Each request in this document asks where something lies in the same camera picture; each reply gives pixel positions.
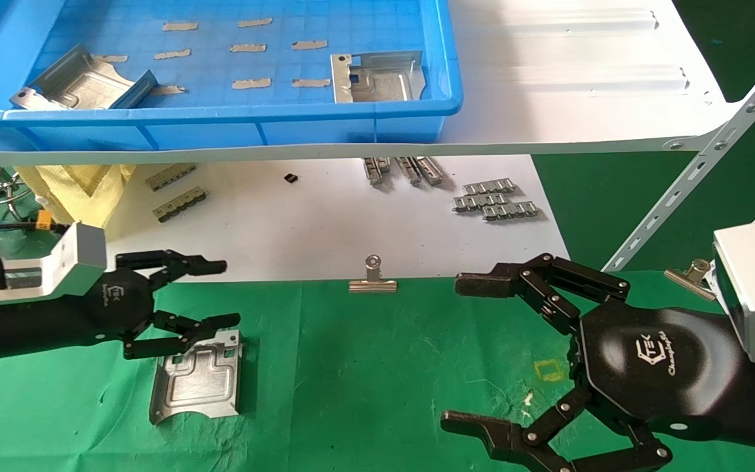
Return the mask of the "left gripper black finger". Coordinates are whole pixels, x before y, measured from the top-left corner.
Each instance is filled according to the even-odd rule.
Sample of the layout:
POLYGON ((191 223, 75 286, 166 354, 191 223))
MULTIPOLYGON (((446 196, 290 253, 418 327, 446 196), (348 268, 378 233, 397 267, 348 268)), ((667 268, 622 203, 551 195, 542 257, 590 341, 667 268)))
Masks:
POLYGON ((153 326, 170 332, 174 334, 174 337, 137 340, 137 332, 126 332, 122 337, 123 358, 134 361, 135 359, 185 355, 197 342, 212 340, 219 330, 237 326, 240 319, 238 313, 230 313, 206 317, 198 321, 167 313, 167 311, 156 311, 145 326, 153 326))
POLYGON ((135 253, 122 253, 115 257, 117 268, 127 268, 132 271, 156 269, 149 276, 149 288, 158 292, 170 282, 181 277, 217 275, 227 271, 227 261, 209 261, 201 255, 185 255, 173 250, 151 250, 135 253))

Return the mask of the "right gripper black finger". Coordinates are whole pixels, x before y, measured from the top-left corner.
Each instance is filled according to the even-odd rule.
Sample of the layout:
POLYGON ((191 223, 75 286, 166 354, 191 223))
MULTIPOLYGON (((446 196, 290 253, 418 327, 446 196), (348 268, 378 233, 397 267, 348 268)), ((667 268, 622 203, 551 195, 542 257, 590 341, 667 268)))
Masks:
POLYGON ((567 460, 551 446, 565 427, 593 404, 593 392, 575 387, 530 426, 494 416, 458 410, 441 415, 444 431, 482 441, 492 460, 518 464, 530 471, 658 471, 673 460, 673 453, 645 426, 626 424, 629 448, 567 460))
POLYGON ((558 290, 596 303, 625 302, 629 284, 549 253, 525 263, 497 263, 488 273, 459 273, 455 292, 471 298, 520 298, 562 335, 579 331, 581 312, 558 290))

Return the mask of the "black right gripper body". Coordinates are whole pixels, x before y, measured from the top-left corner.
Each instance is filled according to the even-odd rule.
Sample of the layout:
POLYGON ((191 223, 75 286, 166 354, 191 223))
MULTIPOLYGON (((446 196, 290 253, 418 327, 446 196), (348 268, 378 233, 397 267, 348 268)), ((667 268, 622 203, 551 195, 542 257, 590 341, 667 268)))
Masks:
POLYGON ((599 305, 579 320, 577 340, 577 381, 609 427, 755 447, 755 363, 726 317, 599 305))

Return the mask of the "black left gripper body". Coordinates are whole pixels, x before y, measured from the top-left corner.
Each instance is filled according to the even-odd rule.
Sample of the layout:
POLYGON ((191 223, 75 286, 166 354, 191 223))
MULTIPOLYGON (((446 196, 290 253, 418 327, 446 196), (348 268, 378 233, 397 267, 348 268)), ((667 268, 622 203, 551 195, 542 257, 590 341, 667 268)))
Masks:
POLYGON ((83 295, 0 305, 0 359, 137 336, 152 322, 147 277, 105 272, 83 295))

